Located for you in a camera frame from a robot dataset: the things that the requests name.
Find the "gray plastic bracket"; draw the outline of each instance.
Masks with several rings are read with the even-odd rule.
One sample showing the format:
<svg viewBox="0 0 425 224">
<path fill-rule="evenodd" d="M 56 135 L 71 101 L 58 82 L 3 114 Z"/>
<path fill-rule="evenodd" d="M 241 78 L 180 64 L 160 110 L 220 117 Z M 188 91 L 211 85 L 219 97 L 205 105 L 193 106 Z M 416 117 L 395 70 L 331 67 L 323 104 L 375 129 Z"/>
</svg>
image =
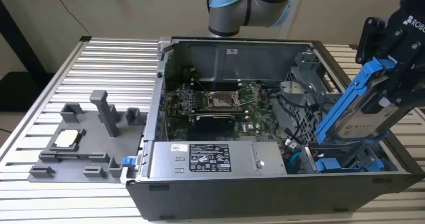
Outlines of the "gray plastic bracket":
<svg viewBox="0 0 425 224">
<path fill-rule="evenodd" d="M 55 170 L 50 166 L 34 166 L 30 170 L 30 174 L 36 178 L 51 178 Z"/>
<path fill-rule="evenodd" d="M 120 134 L 119 128 L 116 125 L 119 114 L 115 109 L 115 106 L 112 106 L 112 109 L 110 108 L 107 97 L 108 97 L 107 91 L 94 90 L 90 100 L 98 106 L 99 118 L 107 127 L 110 136 L 116 137 Z"/>
<path fill-rule="evenodd" d="M 87 178 L 104 178 L 107 176 L 104 169 L 99 166 L 86 166 L 83 174 Z"/>
<path fill-rule="evenodd" d="M 110 171 L 112 177 L 119 178 L 122 176 L 123 166 L 122 166 L 122 164 L 118 164 L 118 162 L 115 161 L 115 158 L 111 158 L 110 165 L 108 165 L 108 171 Z"/>
<path fill-rule="evenodd" d="M 79 123 L 76 114 L 83 114 L 84 111 L 79 103 L 67 103 L 60 110 L 60 115 L 67 123 Z"/>
<path fill-rule="evenodd" d="M 146 125 L 147 114 L 140 112 L 139 108 L 128 108 L 126 111 L 126 119 L 128 125 Z"/>
</svg>

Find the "warning label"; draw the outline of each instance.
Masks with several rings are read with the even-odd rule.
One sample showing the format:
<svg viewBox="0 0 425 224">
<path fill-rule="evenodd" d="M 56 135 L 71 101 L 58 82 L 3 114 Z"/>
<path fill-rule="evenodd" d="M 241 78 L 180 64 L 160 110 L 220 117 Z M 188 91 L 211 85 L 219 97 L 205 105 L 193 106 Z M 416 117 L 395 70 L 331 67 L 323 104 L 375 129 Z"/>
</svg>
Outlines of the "warning label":
<svg viewBox="0 0 425 224">
<path fill-rule="evenodd" d="M 231 153 L 228 144 L 191 144 L 192 172 L 231 172 Z"/>
</svg>

